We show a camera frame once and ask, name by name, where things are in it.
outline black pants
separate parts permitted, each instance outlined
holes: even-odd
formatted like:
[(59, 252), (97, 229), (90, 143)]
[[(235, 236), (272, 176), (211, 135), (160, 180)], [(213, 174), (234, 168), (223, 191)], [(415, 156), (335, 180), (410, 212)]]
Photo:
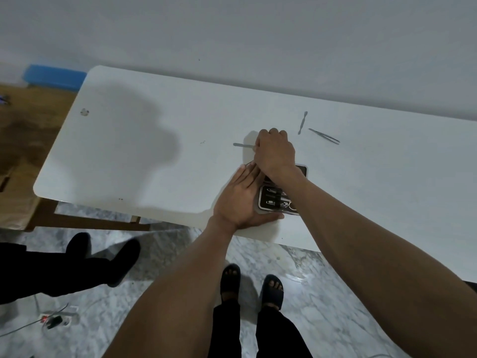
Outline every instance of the black pants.
[(0, 304), (37, 293), (59, 296), (108, 282), (108, 259), (71, 258), (65, 253), (35, 253), (23, 245), (0, 244)]
[[(214, 309), (208, 358), (242, 357), (239, 336), (240, 305), (230, 299)], [(255, 336), (259, 346), (257, 358), (312, 356), (295, 325), (272, 307), (260, 311)]]

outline black slide sandal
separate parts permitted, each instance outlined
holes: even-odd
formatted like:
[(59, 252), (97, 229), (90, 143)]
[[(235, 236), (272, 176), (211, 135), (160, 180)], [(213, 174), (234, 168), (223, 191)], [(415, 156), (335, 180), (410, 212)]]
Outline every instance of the black slide sandal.
[[(229, 270), (232, 270), (232, 272), (236, 271), (237, 274), (225, 274), (225, 272)], [(222, 299), (222, 293), (232, 292), (238, 295), (240, 278), (240, 268), (237, 264), (230, 264), (222, 271), (222, 278), (220, 279), (220, 299)]]
[(278, 285), (283, 288), (283, 284), (281, 283), (280, 279), (277, 278), (275, 275), (269, 274), (265, 277), (265, 280), (263, 281), (262, 285), (262, 305), (266, 303), (271, 303), (273, 305), (276, 305), (278, 307), (278, 310), (281, 309), (281, 305), (283, 303), (283, 290), (280, 290), (278, 288), (275, 288), (275, 284), (278, 283)]

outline white wall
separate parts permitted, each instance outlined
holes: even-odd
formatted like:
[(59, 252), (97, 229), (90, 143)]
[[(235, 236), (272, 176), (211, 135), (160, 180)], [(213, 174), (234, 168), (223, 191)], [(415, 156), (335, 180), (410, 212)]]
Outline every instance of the white wall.
[(477, 0), (1, 0), (0, 60), (477, 120)]

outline foot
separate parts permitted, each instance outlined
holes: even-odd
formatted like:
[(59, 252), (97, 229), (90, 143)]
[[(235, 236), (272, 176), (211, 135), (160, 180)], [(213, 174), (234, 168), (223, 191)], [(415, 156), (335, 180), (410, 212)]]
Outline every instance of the foot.
[(220, 280), (220, 297), (222, 302), (230, 299), (238, 300), (240, 288), (240, 268), (237, 264), (230, 264), (222, 272)]
[(128, 271), (131, 270), (136, 263), (140, 252), (141, 245), (138, 240), (131, 239), (126, 242), (115, 258), (111, 260), (109, 287), (114, 288), (121, 283)]
[(283, 284), (275, 275), (267, 275), (262, 285), (262, 308), (280, 310), (283, 303)]
[(80, 232), (73, 236), (66, 247), (66, 254), (74, 259), (84, 259), (91, 248), (91, 237), (87, 232)]

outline person's right hand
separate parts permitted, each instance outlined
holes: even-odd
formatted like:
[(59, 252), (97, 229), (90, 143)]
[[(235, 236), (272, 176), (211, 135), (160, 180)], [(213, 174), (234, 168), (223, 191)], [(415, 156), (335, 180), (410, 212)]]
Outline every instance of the person's right hand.
[(283, 171), (295, 168), (295, 148), (288, 141), (287, 132), (262, 129), (255, 142), (254, 161), (272, 181), (278, 180)]

